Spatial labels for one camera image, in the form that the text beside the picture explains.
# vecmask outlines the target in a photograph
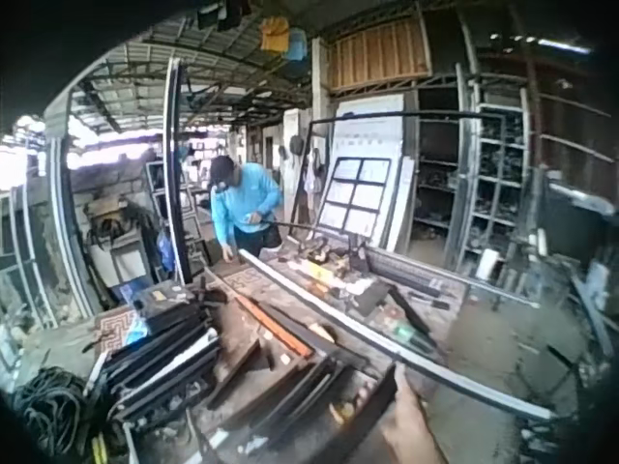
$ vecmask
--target metal bar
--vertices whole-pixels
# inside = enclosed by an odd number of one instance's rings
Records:
[[[179,127],[179,96],[181,89],[181,59],[170,59],[165,82],[163,105],[163,179],[165,206],[169,219],[170,241],[174,249],[175,268],[183,285],[192,283],[192,272],[184,240],[183,217],[179,198],[179,162],[176,136]]]
[[[41,294],[41,299],[43,301],[43,306],[45,311],[47,312],[47,317],[51,321],[51,325],[55,328],[58,327],[58,319],[56,318],[56,314],[51,309],[51,304],[49,304],[49,298],[47,297],[47,293],[45,292],[45,287],[43,285],[43,279],[41,278],[41,270],[39,269],[39,263],[37,262],[37,254],[35,251],[34,242],[32,240],[32,224],[30,222],[30,206],[28,205],[28,173],[26,173],[26,178],[24,180],[22,190],[21,190],[21,213],[23,214],[23,224],[26,234],[26,245],[28,247],[29,258],[32,260],[32,272],[35,275],[35,280],[37,281],[37,286],[39,287],[39,293]]]
[[[293,432],[293,427],[305,416],[305,414],[312,408],[320,397],[327,393],[338,378],[343,374],[346,369],[345,364],[337,364],[333,372],[327,373],[320,382],[316,385],[313,391],[301,402],[301,404],[295,408],[295,410],[284,419],[283,423],[279,425],[278,430],[269,436],[267,447],[272,448],[279,443],[286,435]]]
[[[310,393],[316,381],[323,376],[330,363],[331,360],[329,358],[322,358],[320,362],[317,362],[301,382],[299,382],[296,387],[273,408],[269,415],[252,428],[252,434],[259,435],[265,433],[270,427],[288,417]]]
[[[269,314],[263,311],[261,307],[258,307],[258,305],[252,302],[248,297],[239,293],[228,282],[223,280],[221,277],[213,273],[213,271],[208,268],[204,268],[204,274],[207,274],[215,282],[221,284],[224,288],[229,290],[244,310],[251,314],[262,326],[271,331],[273,335],[276,336],[279,340],[281,340],[281,342],[284,343],[288,348],[293,350],[298,355],[303,356],[304,358],[309,358],[313,354],[313,351],[308,347],[307,344],[294,336],[293,333],[288,332],[275,319],[273,319],[271,316],[269,316]]]
[[[299,321],[292,319],[286,313],[277,309],[272,305],[264,304],[262,306],[264,311],[278,321],[292,334],[297,335],[304,340],[308,345],[311,345],[316,351],[323,356],[329,356],[336,360],[340,360],[346,364],[350,364],[355,369],[363,371],[368,366],[368,360],[359,356],[358,354],[339,346],[336,343],[332,343],[326,338],[312,332],[306,326]]]
[[[255,399],[241,406],[241,408],[234,412],[230,417],[225,419],[221,426],[226,428],[235,428],[245,425],[245,421],[249,415],[256,411],[261,405],[268,403],[269,400],[277,392],[279,392],[284,385],[294,379],[295,375],[305,369],[306,366],[306,360],[303,358],[296,358],[286,367],[285,371],[275,382],[264,389]]]
[[[127,440],[127,448],[129,449],[129,464],[139,464],[137,450],[133,442],[132,427],[128,422],[123,422],[123,431],[125,432],[125,440]]]
[[[527,37],[522,18],[520,17],[520,13],[516,7],[516,3],[514,1],[508,2],[508,9],[512,16],[512,20],[514,21],[516,33],[521,37]],[[522,40],[520,41],[520,47],[522,49],[522,55],[524,56],[524,65],[526,67],[528,85],[531,89],[531,102],[533,106],[533,136],[535,137],[535,152],[533,159],[535,165],[539,166],[542,162],[546,162],[544,151],[542,150],[541,139],[541,134],[544,132],[544,114],[542,112],[542,101],[540,99],[540,85],[538,83],[538,75],[531,44],[525,40]]]
[[[158,385],[158,387],[154,390],[144,394],[141,398],[137,399],[133,404],[129,405],[125,409],[120,410],[114,418],[120,421],[132,421],[133,419],[143,417],[143,411],[151,411],[157,408],[169,397],[173,396],[178,388],[184,389],[186,384],[197,377],[200,377],[204,371],[212,367],[215,364],[220,350],[221,347],[216,346],[212,350],[209,350],[206,355],[198,357],[198,359],[195,360],[195,362],[192,362],[191,365],[174,371],[175,375],[172,378],[163,384]]]
[[[361,444],[396,397],[396,365],[391,364],[369,398],[338,434],[304,464],[340,464]]]
[[[566,147],[574,148],[575,150],[579,150],[580,152],[586,153],[587,155],[591,155],[596,157],[599,160],[606,162],[615,162],[614,159],[607,157],[606,155],[602,155],[601,153],[596,152],[595,150],[591,150],[590,148],[584,147],[577,143],[566,140],[565,138],[555,137],[554,135],[549,135],[547,133],[542,134],[542,139],[550,140],[552,142],[560,143],[561,145],[565,145]]]
[[[49,151],[47,153],[47,172],[49,173],[49,195],[51,201],[51,212],[54,219],[54,227],[56,229],[56,237],[58,239],[58,249],[62,258],[63,265],[67,272],[67,279],[74,294],[75,302],[81,316],[87,319],[94,315],[90,302],[86,297],[86,291],[83,282],[77,273],[77,265],[75,264],[74,251],[71,247],[69,239],[69,230],[67,228],[67,212],[65,211],[64,189],[62,182],[62,171],[66,169],[66,157],[64,153],[66,139],[54,137],[49,142]]]
[[[591,111],[592,113],[598,114],[600,116],[605,116],[606,118],[612,118],[611,114],[606,113],[605,111],[601,111],[600,109],[594,108],[593,106],[589,106],[584,103],[579,103],[578,101],[562,99],[561,97],[557,97],[556,95],[543,94],[543,93],[540,94],[540,97],[546,100],[554,100],[556,102],[570,104],[571,106],[575,106],[576,108],[584,109],[586,111]]]
[[[589,321],[591,322],[591,328],[593,329],[596,338],[600,342],[602,352],[607,358],[612,358],[612,356],[614,355],[614,349],[612,347],[610,336],[608,336],[608,332],[606,331],[604,320],[602,319],[600,312],[595,308],[595,305],[591,301],[586,286],[584,285],[584,283],[582,283],[578,276],[574,274],[574,272],[572,273],[571,279],[572,285],[578,293],[580,301],[582,302],[582,305],[587,312],[587,316],[589,318]]]
[[[230,394],[230,390],[234,387],[235,382],[239,379],[242,369],[244,369],[258,353],[260,353],[260,342],[255,340],[241,359],[232,366],[228,375],[217,384],[213,392],[209,395],[206,400],[206,409],[215,409],[220,406],[221,402]]]
[[[251,256],[245,250],[241,249],[239,254],[258,271],[266,275],[282,288],[285,288],[291,295],[295,296],[306,305],[315,308],[318,312],[338,324],[341,328],[360,337],[362,340],[366,341],[388,356],[403,361],[413,369],[431,379],[436,380],[440,384],[482,401],[489,406],[493,406],[523,418],[538,421],[549,421],[554,417],[554,413],[546,408],[531,404],[509,394],[487,387],[408,350],[382,333],[375,331],[374,329],[348,316],[339,309],[336,309],[315,297],[305,288],[301,287],[284,275],[281,275],[269,265]]]
[[[385,250],[379,249],[379,248],[367,247],[366,250],[368,252],[368,258],[370,260],[370,265],[371,265],[371,256],[373,254],[376,254],[376,255],[381,256],[382,258],[386,258],[386,259],[390,259],[390,260],[394,260],[394,261],[399,261],[402,264],[405,264],[405,265],[408,265],[408,266],[412,266],[412,267],[415,267],[415,268],[419,268],[419,269],[427,271],[429,273],[433,273],[433,274],[436,274],[438,276],[448,278],[450,280],[455,280],[455,281],[463,283],[465,285],[470,285],[471,287],[479,288],[480,290],[485,290],[485,291],[487,291],[489,293],[492,293],[494,295],[498,295],[498,296],[500,296],[502,298],[505,298],[507,300],[512,300],[513,302],[516,302],[516,303],[520,303],[520,304],[523,304],[523,305],[529,305],[529,306],[534,307],[534,308],[538,308],[540,306],[538,303],[530,302],[529,300],[526,300],[526,299],[520,297],[519,295],[516,295],[514,293],[510,293],[510,292],[506,292],[504,290],[501,290],[500,288],[496,288],[496,287],[493,287],[492,285],[488,285],[485,282],[481,282],[480,280],[476,280],[476,279],[473,279],[473,278],[465,277],[464,275],[452,273],[452,272],[447,271],[445,269],[436,268],[434,266],[430,266],[430,264],[422,263],[421,261],[414,261],[414,260],[409,259],[409,258],[404,258],[402,256],[390,253],[389,251],[385,251]]]
[[[16,194],[17,189],[12,188],[11,192],[9,193],[9,220],[11,223],[11,237],[13,239],[13,253],[15,254],[15,261],[17,264],[17,270],[19,272],[19,279],[21,280],[21,285],[23,286],[23,293],[26,296],[26,302],[30,306],[32,315],[34,316],[41,329],[45,329],[43,318],[41,317],[41,314],[39,314],[37,306],[35,305],[35,300],[32,297],[32,292],[30,291],[30,284],[28,283],[28,277],[26,276],[26,270],[23,267],[23,261],[21,259],[21,248],[19,246],[19,236],[17,235],[17,214],[15,211],[15,203],[17,201]]]

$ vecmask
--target black metal bar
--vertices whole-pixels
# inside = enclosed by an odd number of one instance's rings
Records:
[[[178,270],[181,283],[186,285],[192,282],[192,273],[187,255],[187,245],[185,244],[180,199],[181,167],[177,150],[182,74],[183,67],[180,59],[170,59],[163,107],[163,177],[175,269]]]
[[[305,464],[341,464],[359,446],[396,396],[396,365],[391,364],[369,398],[338,434]]]
[[[181,323],[185,322],[186,321],[179,321],[178,323],[171,324],[170,327],[163,332],[146,335],[144,338],[140,338],[139,340],[136,340],[135,342],[113,352],[105,363],[104,369],[110,372],[114,367],[120,365],[121,363],[130,363],[134,361],[135,358],[139,358],[150,353],[156,346],[159,346],[159,343],[163,340],[176,337],[176,335],[185,332],[187,327],[184,324],[181,325]]]
[[[292,389],[292,391],[271,411],[271,413],[261,420],[258,425],[252,429],[254,435],[265,434],[269,427],[276,422],[282,421],[294,408],[296,408],[306,395],[313,389],[316,382],[321,378],[325,370],[329,367],[331,360],[323,358],[314,365],[308,374]]]
[[[184,349],[189,348],[192,343],[200,337],[201,334],[206,334],[206,330],[203,326],[197,326],[194,327],[185,336],[182,336],[180,338],[177,338],[175,341],[172,341],[172,343],[167,345],[160,352],[156,353],[153,358],[145,361],[134,371],[130,372],[124,380],[116,383],[116,385],[111,390],[112,393],[117,392],[121,385],[128,386],[135,380],[142,377],[149,370],[162,367],[167,363],[166,361],[172,361],[174,356],[176,356]]]
[[[288,382],[292,382],[296,375],[306,367],[307,363],[305,359],[297,358],[296,361],[289,365],[288,369],[276,382],[271,384],[259,396],[245,404],[229,418],[227,418],[223,422],[222,426],[225,428],[235,428],[241,424],[244,424],[251,414],[259,409],[261,405],[268,403],[276,393],[280,392],[281,389],[288,384]]]
[[[206,400],[206,409],[216,409],[230,395],[232,388],[241,377],[243,369],[260,353],[260,342],[255,340],[241,359],[232,366],[228,375],[218,383]]]
[[[207,345],[202,351],[190,357],[183,363],[175,366],[169,372],[166,372],[159,379],[156,379],[149,384],[142,384],[137,389],[130,391],[127,395],[123,396],[119,403],[123,405],[123,407],[128,408],[140,398],[149,394],[156,390],[159,386],[171,381],[173,378],[179,375],[179,372],[183,372],[185,369],[188,369],[195,363],[201,363],[203,360],[209,360],[213,357],[211,356],[212,352],[220,349],[219,340],[214,340],[211,344]]]
[[[366,358],[363,358],[358,354],[347,350],[343,346],[332,343],[317,333],[312,332],[303,324],[285,314],[281,309],[264,303],[260,306],[264,312],[275,319],[282,327],[284,327],[291,334],[294,334],[301,340],[305,341],[315,350],[322,352],[330,358],[335,358],[344,363],[350,364],[357,370],[363,371],[368,366],[368,360]]]
[[[107,383],[112,385],[122,382],[125,376],[131,373],[133,363],[142,357],[151,355],[153,351],[159,349],[160,347],[166,346],[172,340],[177,339],[181,334],[186,333],[188,329],[188,326],[182,324],[171,329],[167,333],[163,333],[161,336],[153,336],[144,345],[140,344],[135,351],[123,352],[118,361],[116,359],[112,359],[106,362],[103,368],[108,375]]]
[[[303,400],[303,402],[286,420],[283,421],[279,427],[279,430],[269,436],[269,442],[267,443],[268,448],[275,447],[290,432],[294,431],[295,426],[299,426],[299,421],[306,416],[306,414],[310,411],[310,408],[313,408],[320,398],[324,397],[323,395],[331,389],[346,368],[347,366],[345,364],[338,363],[336,369],[332,373],[329,373],[322,378],[320,383],[308,395],[308,397]]]
[[[200,357],[190,366],[177,372],[168,382],[159,385],[158,388],[140,397],[129,407],[119,411],[115,419],[120,421],[133,421],[143,417],[148,410],[153,410],[161,406],[168,398],[184,389],[188,383],[200,377],[204,371],[209,370],[215,364],[217,354],[221,348],[218,346],[209,351],[206,356]]]

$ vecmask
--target steel rod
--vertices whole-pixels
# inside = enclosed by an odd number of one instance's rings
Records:
[[[566,140],[565,138],[555,137],[554,135],[543,133],[542,139],[550,140],[551,142],[560,143],[561,145],[565,145],[566,147],[574,148],[575,150],[579,150],[582,153],[586,153],[587,155],[591,155],[592,157],[595,157],[602,161],[615,162],[614,159],[607,157],[606,155],[602,155],[601,153],[598,153],[595,150],[591,150],[590,148],[571,142],[570,140]]]
[[[58,249],[67,273],[67,280],[71,286],[81,316],[87,319],[93,316],[94,313],[86,297],[83,283],[77,273],[74,251],[71,248],[69,239],[65,202],[63,201],[62,170],[66,168],[66,157],[63,156],[65,151],[64,145],[64,138],[53,137],[49,142],[49,150],[47,151],[47,172],[49,173],[51,212],[56,230],[56,238],[58,240]]]
[[[174,250],[175,268],[178,271],[181,283],[186,285],[192,282],[192,273],[184,240],[183,215],[179,201],[178,154],[176,153],[181,69],[180,58],[170,59],[163,105],[163,180],[165,186],[165,206],[169,221],[170,242]]]
[[[549,421],[554,417],[554,414],[547,408],[537,406],[509,394],[487,387],[410,351],[382,333],[371,329],[367,325],[357,321],[344,312],[315,297],[305,288],[301,287],[299,284],[290,280],[286,276],[281,275],[268,264],[261,262],[244,249],[241,249],[239,254],[258,271],[266,275],[282,288],[285,288],[290,294],[298,298],[303,303],[318,310],[321,314],[338,324],[343,329],[360,337],[383,353],[406,363],[418,372],[436,380],[440,384],[482,401],[489,406],[493,406],[526,419]]]
[[[35,305],[35,300],[32,296],[32,292],[30,291],[30,284],[28,283],[26,269],[24,268],[24,263],[21,259],[21,248],[19,247],[19,236],[17,235],[17,213],[15,211],[15,203],[17,201],[16,194],[17,189],[12,188],[11,193],[9,194],[9,219],[11,223],[11,237],[13,239],[13,253],[15,254],[17,271],[19,272],[19,279],[21,280],[21,285],[23,286],[23,293],[26,296],[26,302],[30,306],[30,310],[32,311],[33,317],[37,321],[37,324],[39,324],[41,329],[44,329],[45,325],[43,323],[43,318],[41,317],[41,314],[39,314],[37,306]]]
[[[557,97],[556,95],[551,95],[551,94],[540,94],[540,97],[542,97],[543,99],[546,99],[546,100],[553,100],[555,102],[561,102],[561,103],[564,103],[564,104],[570,104],[571,106],[575,106],[576,108],[584,109],[586,111],[591,111],[592,113],[598,114],[600,116],[605,116],[606,118],[611,118],[612,117],[611,114],[608,114],[605,111],[601,111],[598,108],[594,108],[593,106],[589,106],[589,105],[584,104],[584,103],[579,103],[578,101],[562,99],[561,97]]]
[[[404,258],[402,256],[399,256],[397,254],[393,254],[390,253],[389,251],[384,251],[382,249],[378,249],[378,248],[368,248],[368,256],[371,258],[371,254],[372,253],[376,253],[379,254],[383,257],[389,258],[389,259],[394,259],[397,260],[401,263],[405,263],[408,264],[410,266],[413,266],[415,268],[419,268],[422,269],[424,271],[428,271],[429,273],[434,273],[437,274],[439,276],[451,279],[451,280],[455,280],[458,281],[460,283],[464,283],[466,285],[470,285],[472,287],[475,288],[479,288],[480,290],[485,290],[489,293],[493,293],[494,295],[498,295],[499,297],[505,298],[506,300],[512,300],[513,302],[516,303],[521,303],[523,305],[529,305],[531,307],[540,307],[539,303],[536,302],[531,302],[529,300],[526,300],[522,297],[520,297],[519,295],[515,295],[514,293],[510,293],[510,292],[506,292],[505,290],[501,290],[500,288],[497,287],[493,287],[492,285],[488,285],[487,283],[481,282],[480,280],[475,280],[469,277],[465,277],[464,275],[460,275],[460,274],[455,274],[452,273],[450,271],[446,271],[444,269],[441,268],[435,268],[434,266],[430,266],[430,264],[425,264],[422,263],[420,261],[414,261],[412,259],[408,259],[408,258]]]
[[[45,287],[43,285],[43,279],[41,278],[41,270],[39,269],[39,263],[37,262],[37,254],[35,252],[34,241],[32,240],[32,223],[30,222],[30,205],[28,205],[28,173],[26,172],[26,178],[24,180],[22,190],[21,190],[21,213],[23,214],[23,225],[26,233],[26,245],[28,246],[28,254],[29,258],[32,260],[32,272],[35,275],[35,280],[37,281],[37,286],[39,287],[39,293],[41,294],[41,299],[43,300],[43,305],[45,311],[47,312],[47,317],[51,321],[51,325],[55,328],[58,327],[58,319],[56,318],[56,314],[51,309],[51,304],[49,304],[49,298],[47,297],[47,293],[45,292]]]

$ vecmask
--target cable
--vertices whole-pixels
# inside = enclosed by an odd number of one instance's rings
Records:
[[[48,456],[74,451],[86,400],[84,381],[60,367],[42,368],[11,396],[13,410]]]

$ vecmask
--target stack of metal profiles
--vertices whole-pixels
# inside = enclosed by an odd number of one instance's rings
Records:
[[[136,432],[164,425],[216,388],[217,331],[192,317],[114,353],[103,367],[117,398],[108,417]]]

